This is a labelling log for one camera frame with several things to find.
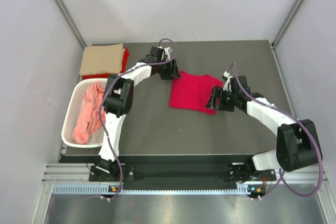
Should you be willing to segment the crimson t shirt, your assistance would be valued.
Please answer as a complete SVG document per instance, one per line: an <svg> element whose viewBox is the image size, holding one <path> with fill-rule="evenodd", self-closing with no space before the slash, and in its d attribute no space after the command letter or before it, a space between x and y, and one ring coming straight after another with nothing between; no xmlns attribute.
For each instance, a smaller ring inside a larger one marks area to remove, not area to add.
<svg viewBox="0 0 336 224"><path fill-rule="evenodd" d="M180 75L172 81L169 107L215 115L215 110L207 109L206 104L213 87L221 87L223 82L208 74L200 76L181 71Z"/></svg>

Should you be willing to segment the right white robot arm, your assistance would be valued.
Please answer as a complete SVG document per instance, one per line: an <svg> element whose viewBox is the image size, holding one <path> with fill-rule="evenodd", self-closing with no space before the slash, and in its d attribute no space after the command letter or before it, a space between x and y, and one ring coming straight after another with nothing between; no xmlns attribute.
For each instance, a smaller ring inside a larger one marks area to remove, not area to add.
<svg viewBox="0 0 336 224"><path fill-rule="evenodd" d="M311 120L296 122L258 92L246 95L241 89L230 92L214 86L206 108L227 112L240 109L274 133L275 150L255 154L244 162L245 174L252 180L262 176L265 170L293 172L321 164L322 157L318 155L322 153L314 123Z"/></svg>

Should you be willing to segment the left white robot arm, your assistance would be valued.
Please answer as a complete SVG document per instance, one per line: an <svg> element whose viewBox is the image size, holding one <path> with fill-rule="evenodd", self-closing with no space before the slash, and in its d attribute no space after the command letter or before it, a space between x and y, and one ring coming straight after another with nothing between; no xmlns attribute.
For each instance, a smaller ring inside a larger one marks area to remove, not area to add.
<svg viewBox="0 0 336 224"><path fill-rule="evenodd" d="M141 81L159 74L163 80L179 78L176 60L159 60L149 62L142 60L124 73L112 74L107 81L99 112L105 115L100 118L104 136L99 157L94 161L95 174L101 173L107 180L122 179L121 162L119 161L119 142L126 115L133 104L134 87Z"/></svg>

